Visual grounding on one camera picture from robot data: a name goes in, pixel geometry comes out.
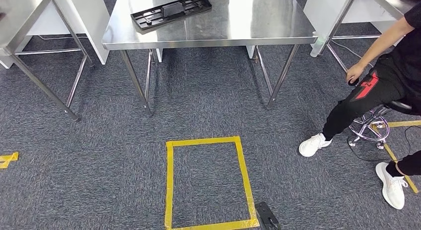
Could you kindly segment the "person's hand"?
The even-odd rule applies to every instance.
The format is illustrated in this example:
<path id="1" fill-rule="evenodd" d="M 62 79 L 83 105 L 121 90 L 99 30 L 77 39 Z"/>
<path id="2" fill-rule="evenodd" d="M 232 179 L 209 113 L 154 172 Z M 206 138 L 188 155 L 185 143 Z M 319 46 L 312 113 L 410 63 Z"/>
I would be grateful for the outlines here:
<path id="1" fill-rule="evenodd" d="M 346 82 L 349 85 L 355 85 L 358 82 L 359 77 L 363 73 L 364 69 L 365 69 L 365 65 L 362 65 L 360 63 L 353 65 L 346 72 Z"/>

